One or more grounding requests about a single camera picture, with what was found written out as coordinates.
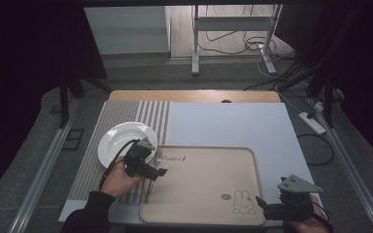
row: white wall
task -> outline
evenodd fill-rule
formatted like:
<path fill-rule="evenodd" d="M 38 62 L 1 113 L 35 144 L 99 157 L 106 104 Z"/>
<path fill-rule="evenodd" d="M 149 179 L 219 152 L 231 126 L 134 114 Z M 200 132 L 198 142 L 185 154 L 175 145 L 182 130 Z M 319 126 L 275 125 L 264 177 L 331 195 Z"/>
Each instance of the white wall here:
<path fill-rule="evenodd" d="M 101 54 L 169 51 L 165 7 L 85 8 Z"/>

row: gray floor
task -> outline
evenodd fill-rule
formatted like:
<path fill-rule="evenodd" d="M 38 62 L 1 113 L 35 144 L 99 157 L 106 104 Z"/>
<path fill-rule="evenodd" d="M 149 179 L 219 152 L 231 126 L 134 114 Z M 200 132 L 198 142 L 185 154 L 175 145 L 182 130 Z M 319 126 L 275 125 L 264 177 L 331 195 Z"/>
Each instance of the gray floor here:
<path fill-rule="evenodd" d="M 267 81 L 256 66 L 257 59 L 203 59 L 199 76 L 190 74 L 189 60 L 170 60 L 165 57 L 104 57 L 109 76 L 102 81 L 113 89 L 237 89 Z M 275 62 L 279 73 L 290 65 L 290 62 Z M 83 139 L 77 150 L 63 150 L 51 172 L 38 206 L 32 215 L 26 232 L 58 232 L 62 223 L 57 221 L 65 203 L 69 189 L 81 164 L 86 146 L 96 124 L 102 104 L 108 94 L 82 82 L 86 95 L 82 99 L 78 118 L 73 129 L 83 129 Z M 306 85 L 293 87 L 291 91 L 304 95 Z M 283 95 L 300 111 L 309 107 L 299 98 L 288 92 Z M 43 96 L 42 110 L 25 140 L 17 157 L 0 182 L 0 232 L 7 232 L 27 192 L 59 124 L 58 90 L 54 89 Z M 298 117 L 298 111 L 290 105 L 288 113 L 295 133 L 313 133 Z M 373 193 L 373 149 L 356 131 L 338 105 L 334 105 L 333 118 L 335 129 L 344 146 L 352 156 L 365 183 Z M 319 161 L 318 155 L 328 156 L 327 145 L 315 139 L 300 139 L 300 145 L 307 161 Z M 64 148 L 71 148 L 74 142 L 65 143 Z M 310 171 L 317 185 L 324 189 L 322 202 L 331 212 L 331 222 L 335 232 L 373 232 L 373 226 L 356 197 L 350 182 L 337 157 L 325 166 L 310 166 Z M 114 228 L 123 232 L 123 228 Z M 282 232 L 281 229 L 269 232 Z"/>

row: wooden board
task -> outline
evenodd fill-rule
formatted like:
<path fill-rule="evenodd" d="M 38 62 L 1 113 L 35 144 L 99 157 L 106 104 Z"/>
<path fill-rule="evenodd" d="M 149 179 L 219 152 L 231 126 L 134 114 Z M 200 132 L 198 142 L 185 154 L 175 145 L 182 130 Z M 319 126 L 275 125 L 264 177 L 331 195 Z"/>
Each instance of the wooden board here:
<path fill-rule="evenodd" d="M 260 188 L 254 153 L 245 148 L 161 146 L 158 168 L 168 172 L 153 183 L 146 202 L 145 182 L 140 214 L 144 221 L 261 225 L 255 201 Z"/>
<path fill-rule="evenodd" d="M 222 100 L 230 100 L 233 103 L 281 103 L 275 91 L 239 90 L 115 90 L 109 99 L 192 103 L 220 103 Z"/>

